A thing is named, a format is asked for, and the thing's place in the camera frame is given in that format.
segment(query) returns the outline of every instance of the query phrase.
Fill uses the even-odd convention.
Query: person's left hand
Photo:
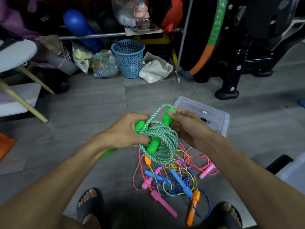
[[[147,121],[149,115],[128,113],[109,128],[95,135],[88,143],[97,146],[98,150],[124,149],[136,144],[149,144],[151,138],[135,132],[135,124],[141,120]]]

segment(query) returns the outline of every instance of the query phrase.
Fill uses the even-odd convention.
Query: grey tile floor
[[[106,80],[85,74],[72,76],[69,92],[38,100],[37,109],[49,118],[48,123],[37,118],[14,121],[0,118],[0,132],[17,139],[0,162],[0,204],[71,156],[91,136],[119,117],[131,111],[151,115],[163,103],[173,104],[178,96],[228,112],[227,137],[259,165],[266,167],[281,154],[296,158],[305,150],[305,109],[296,103],[305,98],[305,65],[278,66],[274,71],[268,78],[243,75],[238,86],[239,98],[228,101],[214,97],[222,84],[219,78],[205,84],[192,80],[178,84],[171,75],[166,80],[147,84],[140,78],[129,80],[122,76]],[[137,150],[120,150],[100,160],[64,214],[75,217],[80,195],[90,187],[98,187],[104,194],[113,228],[187,228],[186,198],[167,200],[178,212],[178,218],[173,218],[148,191],[133,189],[132,175],[139,160]],[[141,176],[136,183],[142,183]],[[244,227],[255,224],[220,173],[199,180],[198,185],[209,195],[212,207],[219,201],[230,201],[241,213]],[[198,209],[202,214],[207,211],[203,197]],[[195,218],[194,224],[199,223],[200,219]]]

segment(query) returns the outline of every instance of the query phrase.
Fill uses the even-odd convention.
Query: person
[[[213,161],[237,192],[258,228],[305,228],[305,196],[302,193],[255,164],[196,114],[184,109],[175,110],[176,113],[169,112],[174,119],[171,128],[179,138]],[[78,186],[108,150],[151,141],[150,137],[135,132],[135,123],[148,119],[148,115],[128,113],[95,135],[73,156],[3,204],[0,228],[106,228],[105,224],[101,226],[105,216],[102,196],[96,188],[86,191],[79,200],[77,214],[80,223],[64,216],[63,211]],[[210,229],[242,226],[237,209],[227,202],[218,204],[205,222],[207,227],[204,228]]]

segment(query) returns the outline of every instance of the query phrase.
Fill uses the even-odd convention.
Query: green and white braided rope
[[[159,121],[154,121],[154,117],[159,113],[159,111],[165,107],[169,106],[172,108],[170,104],[163,104],[146,122],[144,127],[142,128],[140,134],[153,137],[160,138],[163,142],[159,145],[157,151],[154,154],[150,154],[147,152],[148,145],[138,145],[139,149],[143,151],[143,153],[153,162],[159,165],[167,165],[171,161],[175,155],[175,152],[178,147],[178,134],[176,131],[172,130],[170,127],[165,126],[163,123]],[[155,124],[155,126],[149,127],[148,131],[144,132],[144,129],[150,125]]]

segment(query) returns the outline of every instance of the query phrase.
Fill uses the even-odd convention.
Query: foot
[[[96,196],[97,196],[96,191],[94,189],[89,189],[89,191],[86,192],[86,194],[79,201],[78,207],[80,207],[82,204],[84,204],[89,199],[94,198]],[[83,220],[82,224],[88,226],[88,228],[101,229],[97,218],[93,214],[87,215],[85,217],[85,219]]]
[[[232,207],[232,205],[228,202],[224,203],[222,205],[222,208],[226,210],[227,212],[230,212],[231,215],[234,217],[234,219],[238,222],[238,224],[241,226],[241,223],[239,221],[239,218],[237,216],[237,213],[235,212],[235,209]]]

